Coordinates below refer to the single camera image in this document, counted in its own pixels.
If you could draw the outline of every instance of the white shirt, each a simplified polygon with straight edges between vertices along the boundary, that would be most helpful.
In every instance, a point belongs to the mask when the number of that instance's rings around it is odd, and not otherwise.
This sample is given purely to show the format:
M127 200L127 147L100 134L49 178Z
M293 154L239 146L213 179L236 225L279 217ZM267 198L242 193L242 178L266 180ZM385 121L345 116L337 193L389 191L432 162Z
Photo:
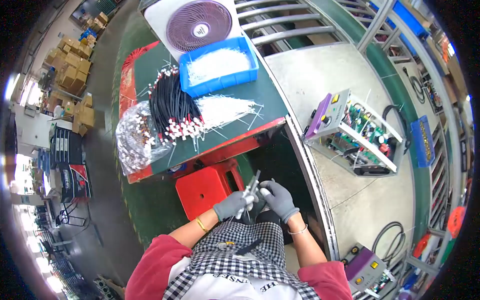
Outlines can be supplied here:
M251 260L244 256L235 256L241 260ZM190 258L184 257L173 265L168 276L172 281L190 264ZM198 276L183 300L257 300L257 299L294 299L301 300L297 290L287 284L253 277L239 277L228 274L205 274Z

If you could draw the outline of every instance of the red plastic stool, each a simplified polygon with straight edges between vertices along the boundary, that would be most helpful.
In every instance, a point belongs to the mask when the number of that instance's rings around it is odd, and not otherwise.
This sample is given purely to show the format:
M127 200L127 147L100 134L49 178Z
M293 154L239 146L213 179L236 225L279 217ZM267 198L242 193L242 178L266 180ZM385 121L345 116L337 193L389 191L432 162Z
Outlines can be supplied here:
M190 221L233 193L228 184L228 171L232 172L239 191L243 191L243 180L237 171L237 166L238 162L230 158L177 180L175 188Z

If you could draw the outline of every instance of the silver bracelet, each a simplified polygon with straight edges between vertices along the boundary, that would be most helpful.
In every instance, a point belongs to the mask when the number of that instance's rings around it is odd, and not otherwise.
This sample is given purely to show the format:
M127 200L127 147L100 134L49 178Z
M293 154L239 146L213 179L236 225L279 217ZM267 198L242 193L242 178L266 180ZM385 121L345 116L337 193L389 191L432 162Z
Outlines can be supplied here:
M287 230L287 232L288 232L288 234L290 234L290 235L293 235L293 234L301 234L301 233L303 233L305 230L307 230L307 228L308 228L308 224L305 224L305 228L302 229L302 230L300 230L299 232L290 232L290 230Z

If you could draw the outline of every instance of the electric fan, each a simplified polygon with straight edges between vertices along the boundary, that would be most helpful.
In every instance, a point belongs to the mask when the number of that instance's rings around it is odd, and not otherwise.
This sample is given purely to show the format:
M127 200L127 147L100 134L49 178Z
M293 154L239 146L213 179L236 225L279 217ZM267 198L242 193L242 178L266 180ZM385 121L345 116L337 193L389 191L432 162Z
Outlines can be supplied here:
M233 0L160 0L144 17L176 61L185 52L241 35Z

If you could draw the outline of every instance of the plastic bag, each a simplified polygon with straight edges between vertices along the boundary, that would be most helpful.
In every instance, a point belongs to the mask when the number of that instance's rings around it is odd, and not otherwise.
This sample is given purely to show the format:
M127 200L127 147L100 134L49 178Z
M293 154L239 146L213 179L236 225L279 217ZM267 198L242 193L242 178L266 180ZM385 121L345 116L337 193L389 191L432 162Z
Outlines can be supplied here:
M160 142L148 101L142 101L125 111L115 135L124 175L146 168L164 157L172 148L170 143L163 145Z

